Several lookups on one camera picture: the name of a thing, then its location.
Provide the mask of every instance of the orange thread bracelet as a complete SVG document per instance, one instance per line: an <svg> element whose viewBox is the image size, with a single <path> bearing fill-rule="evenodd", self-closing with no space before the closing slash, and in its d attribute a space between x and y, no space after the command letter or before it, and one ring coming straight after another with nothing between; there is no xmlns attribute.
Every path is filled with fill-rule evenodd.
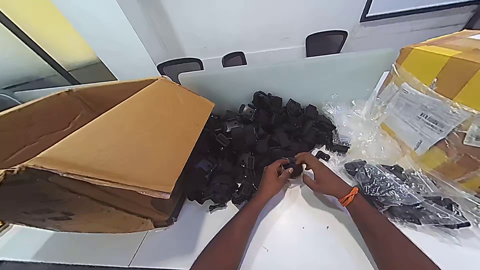
<svg viewBox="0 0 480 270"><path fill-rule="evenodd" d="M350 193L348 193L348 195L346 195L345 197L343 197L341 199L338 199L338 201L340 202L340 204L342 206L346 207L347 205L349 205L353 201L353 197L355 197L355 195L358 192L359 192L359 188L353 187L352 191L350 191Z"/></svg>

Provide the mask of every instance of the open cardboard box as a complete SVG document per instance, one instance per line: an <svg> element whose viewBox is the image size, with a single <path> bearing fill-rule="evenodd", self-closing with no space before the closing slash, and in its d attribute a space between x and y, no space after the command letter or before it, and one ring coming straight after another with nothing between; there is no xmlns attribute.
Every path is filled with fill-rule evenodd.
<svg viewBox="0 0 480 270"><path fill-rule="evenodd" d="M0 112L0 220L83 233L166 226L214 104L165 78L62 91Z"/></svg>

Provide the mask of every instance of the hand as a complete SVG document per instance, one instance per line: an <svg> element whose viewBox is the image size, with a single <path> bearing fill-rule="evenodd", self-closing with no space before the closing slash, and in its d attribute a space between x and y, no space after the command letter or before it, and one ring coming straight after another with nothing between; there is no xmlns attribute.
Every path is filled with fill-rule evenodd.
<svg viewBox="0 0 480 270"><path fill-rule="evenodd" d="M282 190L293 172L293 168L282 169L281 165L285 163L288 163L288 160L277 160L264 168L264 174L256 195L270 200Z"/></svg>
<svg viewBox="0 0 480 270"><path fill-rule="evenodd" d="M311 153L299 153L295 156L297 164L306 164L306 170L313 170L315 181L303 174L303 182L315 192L342 198L352 187L332 172L325 164L321 163Z"/></svg>

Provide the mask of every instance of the yellow wall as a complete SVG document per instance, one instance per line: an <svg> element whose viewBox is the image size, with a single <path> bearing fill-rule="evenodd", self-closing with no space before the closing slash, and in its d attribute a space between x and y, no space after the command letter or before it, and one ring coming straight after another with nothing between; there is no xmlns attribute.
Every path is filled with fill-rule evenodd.
<svg viewBox="0 0 480 270"><path fill-rule="evenodd" d="M0 10L66 70L99 61L51 0L0 0Z"/></svg>

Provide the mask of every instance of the office chair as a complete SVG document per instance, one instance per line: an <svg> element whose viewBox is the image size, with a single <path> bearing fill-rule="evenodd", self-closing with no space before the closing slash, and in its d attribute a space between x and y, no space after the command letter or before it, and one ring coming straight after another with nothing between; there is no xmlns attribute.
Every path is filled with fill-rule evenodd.
<svg viewBox="0 0 480 270"><path fill-rule="evenodd" d="M156 66L158 72L168 76L172 81L180 84L179 74L190 71L204 70L202 60L193 57L168 60Z"/></svg>
<svg viewBox="0 0 480 270"><path fill-rule="evenodd" d="M308 35L305 39L307 57L340 53L348 33L344 30L329 30Z"/></svg>
<svg viewBox="0 0 480 270"><path fill-rule="evenodd" d="M243 66L247 64L247 59L243 51L234 51L222 57L223 67Z"/></svg>

